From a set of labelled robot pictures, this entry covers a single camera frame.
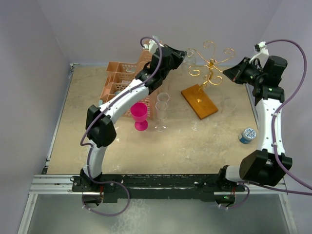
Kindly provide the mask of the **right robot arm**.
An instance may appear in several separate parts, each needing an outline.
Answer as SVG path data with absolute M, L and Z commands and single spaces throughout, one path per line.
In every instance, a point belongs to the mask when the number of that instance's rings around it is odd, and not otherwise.
M 245 57 L 238 65 L 223 71 L 232 82 L 253 87 L 258 144 L 257 149 L 242 159 L 238 167 L 223 167 L 224 174 L 216 182 L 219 189 L 227 191 L 234 182 L 241 181 L 274 187 L 284 177 L 285 171 L 292 167 L 293 160 L 285 155 L 281 136 L 285 93 L 279 83 L 286 67 L 287 61 L 278 56 L 269 56 L 263 68 Z

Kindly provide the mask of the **pink wine glass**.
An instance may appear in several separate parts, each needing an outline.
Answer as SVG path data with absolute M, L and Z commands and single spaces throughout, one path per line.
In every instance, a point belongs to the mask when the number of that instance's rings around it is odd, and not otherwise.
M 130 113 L 135 121 L 135 129 L 145 131 L 148 128 L 148 108 L 144 103 L 137 102 L 130 108 Z

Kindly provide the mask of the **clear round wine glass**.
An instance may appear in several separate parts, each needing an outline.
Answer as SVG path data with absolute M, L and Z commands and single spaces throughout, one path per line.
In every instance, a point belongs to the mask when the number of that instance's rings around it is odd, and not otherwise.
M 162 119 L 165 120 L 168 117 L 170 96 L 168 93 L 159 93 L 157 96 L 156 108 L 158 113 L 162 115 Z

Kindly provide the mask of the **clear ribbed flute glass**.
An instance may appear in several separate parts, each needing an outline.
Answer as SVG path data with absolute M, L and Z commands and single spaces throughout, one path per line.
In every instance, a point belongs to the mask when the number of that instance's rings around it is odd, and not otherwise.
M 228 114 L 236 108 L 236 102 L 231 98 L 226 98 L 221 102 L 221 113 Z

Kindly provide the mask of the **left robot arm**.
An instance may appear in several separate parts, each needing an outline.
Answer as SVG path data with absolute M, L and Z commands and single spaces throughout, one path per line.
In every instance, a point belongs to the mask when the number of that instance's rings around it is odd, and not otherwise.
M 187 52 L 168 45 L 160 46 L 153 53 L 150 62 L 143 66 L 131 83 L 113 99 L 87 111 L 86 132 L 80 144 L 89 146 L 86 164 L 80 171 L 83 186 L 95 191 L 102 183 L 102 163 L 107 147 L 115 140 L 114 124 L 134 104 L 145 99 L 159 88 L 171 70 L 177 69 Z

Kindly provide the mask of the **clear wine glass back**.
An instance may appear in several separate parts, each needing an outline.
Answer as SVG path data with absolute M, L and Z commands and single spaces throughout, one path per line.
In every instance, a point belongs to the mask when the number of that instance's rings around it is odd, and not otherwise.
M 168 104 L 164 101 L 158 101 L 155 105 L 156 108 L 156 125 L 155 129 L 158 132 L 163 132 L 166 130 L 167 125 L 165 123 L 166 119 L 166 111 L 168 108 Z

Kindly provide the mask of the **clear flute wine glass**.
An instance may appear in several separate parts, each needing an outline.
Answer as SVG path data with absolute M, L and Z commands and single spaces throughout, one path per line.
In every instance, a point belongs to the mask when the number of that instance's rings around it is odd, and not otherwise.
M 163 81 L 164 85 L 164 92 L 168 93 L 170 90 L 170 77 L 166 77 L 166 79 Z

